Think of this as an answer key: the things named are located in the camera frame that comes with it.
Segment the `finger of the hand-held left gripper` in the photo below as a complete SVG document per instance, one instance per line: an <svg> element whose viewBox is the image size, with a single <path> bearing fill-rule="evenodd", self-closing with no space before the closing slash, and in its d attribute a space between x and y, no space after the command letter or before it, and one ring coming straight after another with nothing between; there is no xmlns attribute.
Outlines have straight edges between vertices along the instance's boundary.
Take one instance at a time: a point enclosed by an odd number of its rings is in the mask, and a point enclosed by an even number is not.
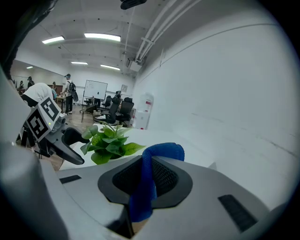
<svg viewBox="0 0 300 240"><path fill-rule="evenodd" d="M53 153L74 165L82 165L84 159L70 147L73 143L73 140L69 141L66 137L55 137L52 141L47 139L47 144Z"/></svg>
<svg viewBox="0 0 300 240"><path fill-rule="evenodd" d="M67 146L72 145L77 142L81 142L84 144L89 143L89 139L84 139L82 137L82 134L78 130L76 130L75 128L72 128L72 127L68 127L64 131L61 140Z"/></svg>

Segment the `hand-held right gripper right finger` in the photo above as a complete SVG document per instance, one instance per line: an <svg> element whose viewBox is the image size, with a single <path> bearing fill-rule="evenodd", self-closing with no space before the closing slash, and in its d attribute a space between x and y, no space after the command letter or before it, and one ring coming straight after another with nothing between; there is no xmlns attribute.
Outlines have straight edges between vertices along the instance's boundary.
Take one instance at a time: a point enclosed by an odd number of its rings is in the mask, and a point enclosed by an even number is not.
<svg viewBox="0 0 300 240"><path fill-rule="evenodd" d="M136 240L255 240L286 207L283 203L269 210L254 194L213 169L167 157L158 159L187 172L193 187L176 207L154 210ZM237 199L257 223L241 232L219 201L224 195Z"/></svg>

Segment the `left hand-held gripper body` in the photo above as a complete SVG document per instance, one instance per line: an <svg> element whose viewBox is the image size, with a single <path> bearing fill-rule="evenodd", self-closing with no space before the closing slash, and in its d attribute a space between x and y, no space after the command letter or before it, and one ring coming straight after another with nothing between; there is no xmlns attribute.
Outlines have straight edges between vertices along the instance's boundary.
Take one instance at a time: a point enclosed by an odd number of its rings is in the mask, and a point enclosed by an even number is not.
<svg viewBox="0 0 300 240"><path fill-rule="evenodd" d="M30 146L38 145L40 155L51 155L50 137L63 129L66 123L65 116L52 97L45 97L35 107L31 108L30 115L24 123L24 130Z"/></svg>

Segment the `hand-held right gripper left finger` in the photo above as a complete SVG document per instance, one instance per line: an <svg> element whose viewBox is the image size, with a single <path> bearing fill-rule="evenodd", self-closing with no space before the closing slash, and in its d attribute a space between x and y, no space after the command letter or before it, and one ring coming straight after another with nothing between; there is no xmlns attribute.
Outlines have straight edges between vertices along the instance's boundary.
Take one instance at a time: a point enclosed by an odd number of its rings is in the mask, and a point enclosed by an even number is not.
<svg viewBox="0 0 300 240"><path fill-rule="evenodd" d="M120 225L129 229L129 239L143 239L143 231L133 233L126 207L109 201L98 186L105 172L127 167L136 159L58 172L49 161L40 161L47 191L62 220L60 226L67 231L66 240L125 240L117 230Z"/></svg>

